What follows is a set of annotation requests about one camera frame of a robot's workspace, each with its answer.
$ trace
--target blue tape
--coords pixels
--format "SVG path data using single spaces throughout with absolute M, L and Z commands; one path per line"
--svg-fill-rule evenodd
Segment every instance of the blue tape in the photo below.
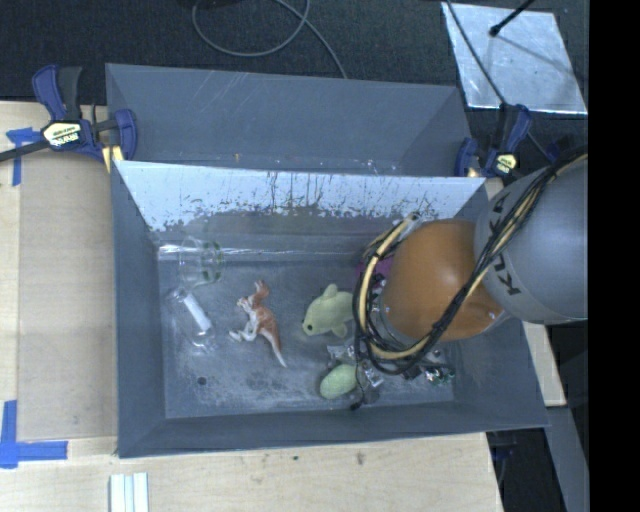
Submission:
M 19 148 L 23 144 L 31 144 L 32 142 L 38 142 L 42 140 L 42 135 L 36 130 L 31 128 L 19 128 L 17 130 L 9 130 L 7 137 L 15 147 Z M 17 157 L 13 160 L 13 179 L 11 185 L 14 187 L 20 185 L 22 181 L 22 160 Z
M 16 442 L 17 412 L 17 400 L 4 403 L 0 432 L 0 468 L 15 469 L 22 461 L 66 460 L 68 441 Z

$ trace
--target black floor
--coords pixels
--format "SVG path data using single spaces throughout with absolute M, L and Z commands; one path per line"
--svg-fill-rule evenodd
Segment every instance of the black floor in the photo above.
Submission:
M 0 98 L 33 100 L 31 76 L 50 63 L 80 65 L 82 103 L 106 103 L 106 62 L 339 77 L 318 39 L 303 28 L 282 51 L 257 59 L 223 55 L 197 36 L 191 25 L 195 0 L 66 0 L 2 2 Z M 304 0 L 289 0 L 304 10 Z M 240 51 L 270 48 L 286 38 L 297 20 L 275 2 L 243 0 L 214 8 L 202 2 L 199 22 L 219 44 Z M 467 1 L 515 8 L 520 0 Z M 538 0 L 531 9 L 553 12 L 584 100 L 589 102 L 589 0 Z M 428 0 L 311 0 L 309 20 L 340 58 L 349 78 L 460 85 L 439 2 Z M 495 111 L 469 111 L 472 134 L 484 139 L 495 128 Z M 533 133 L 543 146 L 569 136 L 587 143 L 585 117 L 534 114 Z M 521 170 L 545 161 L 534 146 L 521 146 Z M 559 363 L 586 349 L 586 326 L 553 328 Z M 588 456 L 588 402 L 574 415 Z M 507 512 L 562 511 L 562 498 L 541 430 L 515 434 L 504 469 Z M 498 472 L 502 462 L 497 463 Z

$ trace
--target green plush toy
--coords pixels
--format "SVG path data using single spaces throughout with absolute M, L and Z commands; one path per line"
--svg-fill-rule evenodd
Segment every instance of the green plush toy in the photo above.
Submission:
M 356 367 L 350 364 L 341 364 L 322 379 L 320 395 L 327 400 L 333 400 L 355 389 L 357 384 Z
M 340 292 L 337 285 L 330 284 L 307 309 L 302 329 L 309 336 L 331 331 L 344 338 L 347 335 L 345 322 L 353 320 L 351 301 L 352 295 L 349 292 Z

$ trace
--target gray bin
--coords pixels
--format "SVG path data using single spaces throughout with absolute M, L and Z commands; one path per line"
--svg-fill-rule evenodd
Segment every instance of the gray bin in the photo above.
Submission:
M 325 345 L 340 340 L 296 334 L 311 300 L 330 281 L 352 286 L 364 244 L 404 213 L 474 219 L 487 204 L 474 180 L 446 177 L 468 132 L 454 88 L 135 66 L 109 66 L 107 75 L 110 109 L 131 108 L 138 118 L 136 159 L 144 160 L 121 163 L 111 180 L 121 457 L 547 424 L 515 319 L 442 346 L 457 370 L 451 385 L 387 377 L 386 394 L 355 412 L 348 398 L 328 402 L 315 393 Z M 247 130 L 250 115 L 256 123 Z M 319 124 L 300 128 L 308 123 Z M 218 138 L 224 133 L 233 136 Z M 346 137 L 348 144 L 336 145 Z M 295 150 L 286 152 L 289 139 Z M 219 192 L 224 176 L 243 190 L 254 187 L 255 204 L 220 200 L 212 190 Z M 317 201 L 288 194 L 296 180 L 325 183 L 311 194 Z M 321 193 L 332 180 L 342 206 Z M 354 183 L 369 191 L 364 202 L 349 192 Z M 273 192 L 273 202 L 260 191 Z M 158 261 L 158 245 L 186 234 L 245 255 L 229 257 L 222 279 L 197 289 L 218 327 L 219 347 L 204 357 L 183 350 L 163 307 L 176 272 Z M 257 278 L 272 288 L 267 305 L 282 324 L 289 368 L 274 363 L 265 343 L 236 347 L 225 339 L 228 326 L 244 325 L 234 303 Z

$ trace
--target orange toy kangaroo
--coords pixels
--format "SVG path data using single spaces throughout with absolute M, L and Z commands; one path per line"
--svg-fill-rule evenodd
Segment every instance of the orange toy kangaroo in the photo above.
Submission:
M 284 362 L 280 353 L 280 335 L 278 334 L 278 324 L 273 312 L 262 305 L 262 301 L 269 295 L 269 287 L 263 280 L 256 281 L 256 292 L 249 297 L 242 297 L 238 300 L 238 306 L 244 309 L 249 315 L 249 320 L 242 331 L 229 331 L 236 341 L 253 341 L 256 336 L 264 336 L 271 344 L 274 354 L 280 361 L 280 364 L 286 368 L 287 363 Z

